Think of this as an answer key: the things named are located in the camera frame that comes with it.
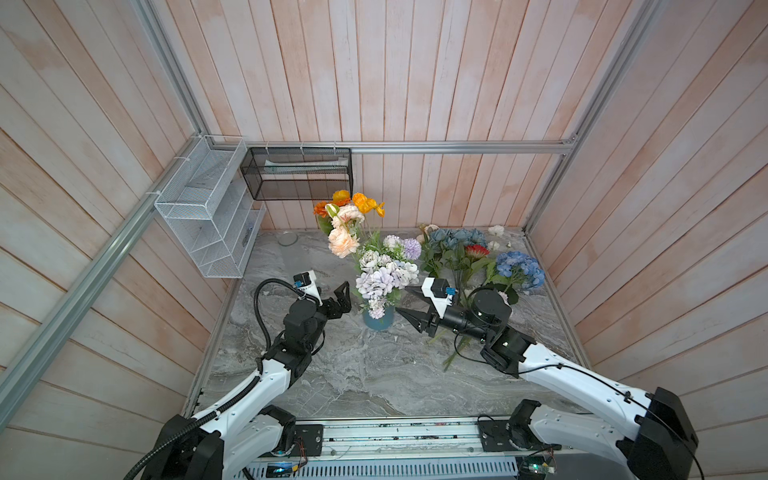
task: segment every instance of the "wooden wall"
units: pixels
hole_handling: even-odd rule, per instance
[[[671,2],[532,232],[595,369],[680,395],[735,478],[768,475],[766,25]]]
[[[154,0],[214,133],[252,141],[570,137],[641,2]],[[357,156],[385,227],[520,226],[557,156]],[[311,202],[264,227],[316,228]]]
[[[128,2],[0,2],[0,367],[193,133]],[[225,284],[153,222],[0,434],[0,478],[122,478],[184,404]]]

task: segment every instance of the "blue vase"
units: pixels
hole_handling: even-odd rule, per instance
[[[395,321],[395,306],[390,305],[384,308],[384,316],[380,319],[375,319],[368,314],[368,310],[363,310],[362,321],[370,329],[374,330],[386,330]]]

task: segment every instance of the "marble table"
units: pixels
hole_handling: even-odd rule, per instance
[[[333,256],[327,239],[319,231],[297,233],[317,273],[323,296],[328,296],[344,280],[354,285],[356,272],[351,259]],[[418,231],[387,233],[405,238],[414,237]],[[253,291],[266,278],[286,277],[277,234],[259,233],[198,409],[215,402],[258,365],[264,339],[253,313]],[[520,232],[507,231],[501,238],[488,235],[488,240],[497,240],[501,251],[526,250]],[[509,415],[523,399],[581,411],[543,387],[514,379],[487,365],[457,358],[444,371],[442,363],[453,353],[452,333],[430,341],[399,314],[389,329],[376,332],[365,327],[359,301],[355,296],[352,298],[352,312],[328,322],[325,346],[301,379],[274,400],[275,405],[300,419]],[[284,313],[294,300],[295,296],[281,286],[264,287],[261,314],[273,338],[283,329]],[[407,293],[401,306],[426,310],[423,302]],[[512,310],[509,321],[516,329],[574,359],[561,321],[544,290],[521,295]],[[462,353],[479,359],[479,350],[480,343],[472,340]]]

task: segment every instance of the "purple flower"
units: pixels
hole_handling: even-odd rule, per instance
[[[406,260],[416,260],[422,254],[422,245],[415,238],[406,238],[402,245],[405,247]]]

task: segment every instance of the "blue hydrangea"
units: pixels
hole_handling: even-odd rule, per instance
[[[505,252],[496,257],[496,271],[507,278],[512,276],[513,269],[519,269],[525,280],[520,285],[522,290],[539,288],[544,284],[544,271],[538,261],[522,252]]]

